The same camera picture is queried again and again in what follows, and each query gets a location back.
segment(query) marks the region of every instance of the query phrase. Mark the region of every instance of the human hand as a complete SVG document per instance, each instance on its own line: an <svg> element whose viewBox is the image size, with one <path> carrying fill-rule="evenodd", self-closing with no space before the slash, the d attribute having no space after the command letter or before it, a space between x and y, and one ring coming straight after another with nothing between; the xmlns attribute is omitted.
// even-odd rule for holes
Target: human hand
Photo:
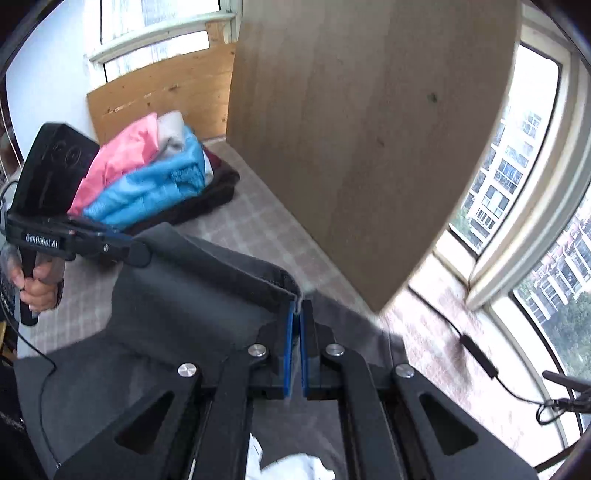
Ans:
<svg viewBox="0 0 591 480"><path fill-rule="evenodd" d="M21 290L21 301L28 304L32 312L44 312L57 306L57 284L64 275L64 259L37 254L33 278L25 278L18 250L13 245L5 245L0 264L10 282Z"/></svg>

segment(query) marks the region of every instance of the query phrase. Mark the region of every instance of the metal bolt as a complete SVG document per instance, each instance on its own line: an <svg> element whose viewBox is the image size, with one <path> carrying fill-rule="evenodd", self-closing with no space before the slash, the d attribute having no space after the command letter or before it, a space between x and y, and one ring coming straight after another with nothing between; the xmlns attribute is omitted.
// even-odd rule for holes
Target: metal bolt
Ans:
<svg viewBox="0 0 591 480"><path fill-rule="evenodd" d="M396 365L396 368L394 370L399 377L402 377L402 378L414 377L414 368L411 367L409 364Z"/></svg>
<svg viewBox="0 0 591 480"><path fill-rule="evenodd" d="M193 364L182 364L178 368L178 374L181 377L192 377L197 373L197 367Z"/></svg>
<svg viewBox="0 0 591 480"><path fill-rule="evenodd" d="M248 355L255 356L257 358L265 356L267 354L267 347L260 343L255 343L248 347Z"/></svg>
<svg viewBox="0 0 591 480"><path fill-rule="evenodd" d="M345 353L345 347L338 343L329 343L326 345L326 353L330 356L341 356Z"/></svg>

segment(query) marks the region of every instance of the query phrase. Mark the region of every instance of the white wall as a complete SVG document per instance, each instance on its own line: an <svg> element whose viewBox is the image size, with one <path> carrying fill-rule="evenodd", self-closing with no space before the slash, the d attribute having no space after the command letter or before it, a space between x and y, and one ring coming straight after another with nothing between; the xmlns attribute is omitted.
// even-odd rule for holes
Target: white wall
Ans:
<svg viewBox="0 0 591 480"><path fill-rule="evenodd" d="M45 122L64 122L96 139L86 104L84 6L84 0L64 0L8 68L8 106L24 158Z"/></svg>

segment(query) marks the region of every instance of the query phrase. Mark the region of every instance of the triangular cutout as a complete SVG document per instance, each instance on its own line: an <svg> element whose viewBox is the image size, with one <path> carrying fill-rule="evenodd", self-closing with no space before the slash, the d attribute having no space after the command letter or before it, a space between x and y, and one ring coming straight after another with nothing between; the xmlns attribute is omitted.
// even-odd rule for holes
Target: triangular cutout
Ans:
<svg viewBox="0 0 591 480"><path fill-rule="evenodd" d="M115 442L140 455L150 453L164 417L174 400L174 393L166 392L134 422L115 438Z"/></svg>
<svg viewBox="0 0 591 480"><path fill-rule="evenodd" d="M476 433L455 418L432 395L422 394L419 399L445 455L454 455L478 441Z"/></svg>

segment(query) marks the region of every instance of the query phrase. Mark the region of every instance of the pink garment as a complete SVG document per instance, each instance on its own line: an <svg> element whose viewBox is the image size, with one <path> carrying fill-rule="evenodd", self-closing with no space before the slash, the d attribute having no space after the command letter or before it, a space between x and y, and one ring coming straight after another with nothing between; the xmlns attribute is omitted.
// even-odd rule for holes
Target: pink garment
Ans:
<svg viewBox="0 0 591 480"><path fill-rule="evenodd" d="M151 113L128 125L97 153L80 182L68 213L81 215L100 193L126 173L148 165L158 154L158 123Z"/></svg>

